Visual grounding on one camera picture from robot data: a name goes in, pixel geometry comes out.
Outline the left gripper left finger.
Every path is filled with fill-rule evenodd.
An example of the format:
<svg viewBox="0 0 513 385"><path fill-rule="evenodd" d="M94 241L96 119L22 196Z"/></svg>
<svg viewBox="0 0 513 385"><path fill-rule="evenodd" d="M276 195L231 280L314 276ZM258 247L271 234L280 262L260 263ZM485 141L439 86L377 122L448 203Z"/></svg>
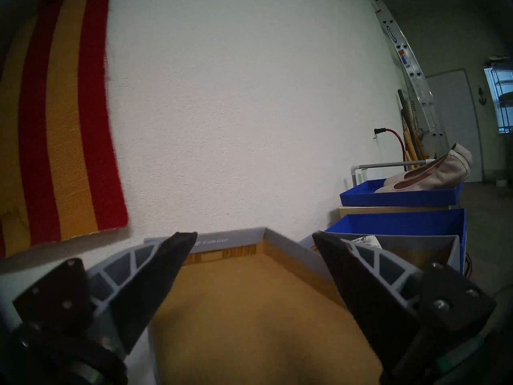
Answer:
<svg viewBox="0 0 513 385"><path fill-rule="evenodd" d="M68 258L12 302L24 324L73 338L114 341L130 354L169 294L198 233L127 248L85 270Z"/></svg>

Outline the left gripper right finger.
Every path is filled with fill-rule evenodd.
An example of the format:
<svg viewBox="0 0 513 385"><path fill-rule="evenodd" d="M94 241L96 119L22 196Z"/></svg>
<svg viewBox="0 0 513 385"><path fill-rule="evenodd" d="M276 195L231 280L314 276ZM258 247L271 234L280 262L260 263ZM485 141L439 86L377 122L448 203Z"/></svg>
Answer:
<svg viewBox="0 0 513 385"><path fill-rule="evenodd" d="M418 268L335 233L312 235L343 302L381 362L380 384L434 384L472 352L497 303L439 260Z"/></svg>

